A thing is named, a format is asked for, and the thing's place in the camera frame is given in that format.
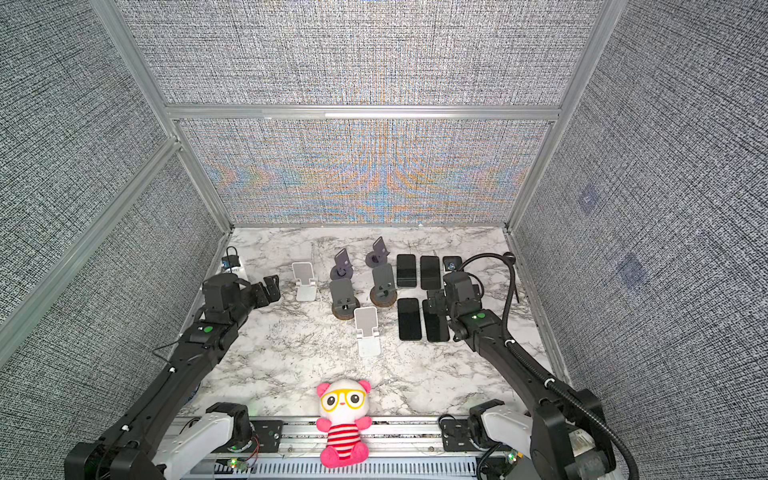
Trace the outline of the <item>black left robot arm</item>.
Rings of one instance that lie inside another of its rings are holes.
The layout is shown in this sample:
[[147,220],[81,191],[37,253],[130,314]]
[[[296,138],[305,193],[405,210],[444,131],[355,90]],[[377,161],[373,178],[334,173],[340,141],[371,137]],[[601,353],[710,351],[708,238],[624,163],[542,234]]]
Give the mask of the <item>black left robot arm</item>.
[[68,479],[179,479],[221,447],[246,445],[252,427],[246,406],[219,402],[171,445],[167,430],[196,387],[221,362],[250,313],[281,298],[279,278],[251,283],[233,273],[202,284],[204,303],[192,324],[170,343],[163,370],[126,411],[92,443],[67,454]]

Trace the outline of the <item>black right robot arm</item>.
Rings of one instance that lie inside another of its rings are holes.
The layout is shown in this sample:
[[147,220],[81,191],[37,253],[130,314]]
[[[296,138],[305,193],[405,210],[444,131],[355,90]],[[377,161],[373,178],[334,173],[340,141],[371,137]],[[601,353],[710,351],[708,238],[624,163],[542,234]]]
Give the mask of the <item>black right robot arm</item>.
[[464,341],[486,359],[522,399],[531,420],[528,439],[514,443],[512,426],[482,422],[486,436],[529,457],[542,479],[596,479],[615,470],[613,442],[599,424],[599,401],[574,392],[539,364],[512,338],[504,322],[482,307],[479,289],[463,271],[443,277],[444,288],[429,305],[448,318],[454,340]]

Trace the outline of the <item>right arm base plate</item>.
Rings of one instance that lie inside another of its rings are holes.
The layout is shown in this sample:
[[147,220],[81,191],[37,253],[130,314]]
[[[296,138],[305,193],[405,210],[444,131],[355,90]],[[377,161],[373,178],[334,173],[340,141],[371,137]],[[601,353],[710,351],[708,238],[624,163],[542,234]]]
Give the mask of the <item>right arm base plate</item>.
[[450,414],[442,415],[437,419],[437,424],[441,431],[444,451],[451,453],[481,451],[481,448],[472,440],[466,418],[457,418]]

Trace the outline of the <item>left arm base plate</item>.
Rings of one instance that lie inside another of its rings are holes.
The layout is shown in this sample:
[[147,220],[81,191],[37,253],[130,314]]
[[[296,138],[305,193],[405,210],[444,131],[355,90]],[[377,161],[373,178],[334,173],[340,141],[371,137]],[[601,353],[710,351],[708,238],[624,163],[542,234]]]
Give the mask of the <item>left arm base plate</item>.
[[252,420],[251,436],[242,445],[233,447],[224,447],[222,452],[228,454],[251,454],[259,453],[277,453],[282,441],[283,427],[285,422],[282,420]]

